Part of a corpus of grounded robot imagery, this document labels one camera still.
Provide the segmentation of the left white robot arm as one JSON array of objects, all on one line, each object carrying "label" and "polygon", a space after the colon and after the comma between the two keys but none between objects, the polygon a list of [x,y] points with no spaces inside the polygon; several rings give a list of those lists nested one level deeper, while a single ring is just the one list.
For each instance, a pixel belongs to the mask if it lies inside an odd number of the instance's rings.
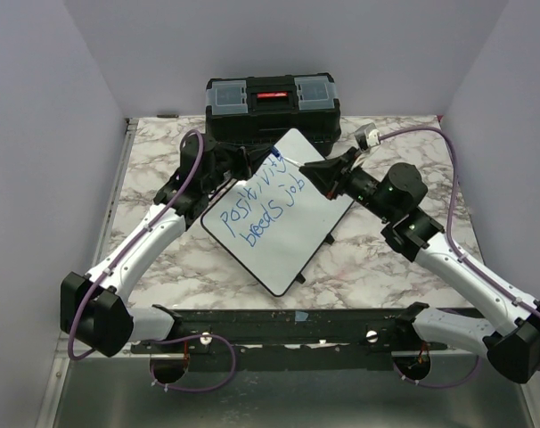
[{"label": "left white robot arm", "polygon": [[157,257],[207,209],[211,196],[233,180],[252,178],[269,156],[281,156],[274,144],[218,142],[196,129],[184,135],[178,168],[135,229],[86,273],[71,272],[62,280],[60,328],[69,336],[70,359],[95,351],[113,357],[131,342],[153,342],[164,352],[181,345],[175,311],[160,305],[130,309],[129,297]]}]

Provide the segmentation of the white whiteboard black frame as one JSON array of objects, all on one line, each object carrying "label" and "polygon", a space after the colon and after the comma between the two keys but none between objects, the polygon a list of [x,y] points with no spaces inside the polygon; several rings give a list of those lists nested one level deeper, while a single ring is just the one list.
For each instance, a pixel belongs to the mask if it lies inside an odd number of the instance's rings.
[{"label": "white whiteboard black frame", "polygon": [[[323,156],[297,130],[275,145],[300,163]],[[322,196],[299,170],[270,155],[201,217],[203,228],[271,294],[284,295],[348,212],[352,200]]]}]

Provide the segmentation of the white whiteboard marker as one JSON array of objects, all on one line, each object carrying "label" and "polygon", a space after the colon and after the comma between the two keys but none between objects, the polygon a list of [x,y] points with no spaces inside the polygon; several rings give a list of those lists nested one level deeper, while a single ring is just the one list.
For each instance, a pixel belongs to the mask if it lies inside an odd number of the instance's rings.
[{"label": "white whiteboard marker", "polygon": [[284,161],[284,162],[290,164],[291,166],[293,166],[293,167],[295,167],[295,168],[297,168],[297,169],[299,169],[299,168],[301,168],[302,166],[304,166],[303,163],[300,163],[300,162],[298,162],[298,161],[296,161],[296,160],[293,160],[293,159],[284,157],[283,155],[280,155],[280,156],[278,157],[278,159],[279,159],[280,161]]}]

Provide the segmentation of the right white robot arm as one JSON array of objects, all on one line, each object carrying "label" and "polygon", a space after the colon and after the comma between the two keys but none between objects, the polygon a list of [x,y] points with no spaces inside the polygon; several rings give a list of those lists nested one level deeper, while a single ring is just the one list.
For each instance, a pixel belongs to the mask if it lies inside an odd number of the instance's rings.
[{"label": "right white robot arm", "polygon": [[428,188],[414,165],[399,162],[377,180],[357,159],[351,148],[331,160],[305,163],[299,172],[327,199],[347,195],[369,210],[384,224],[381,234],[393,251],[438,276],[481,315],[415,303],[395,327],[397,343],[408,350],[423,342],[450,345],[485,358],[512,382],[527,383],[540,369],[540,300],[462,251],[420,208]]}]

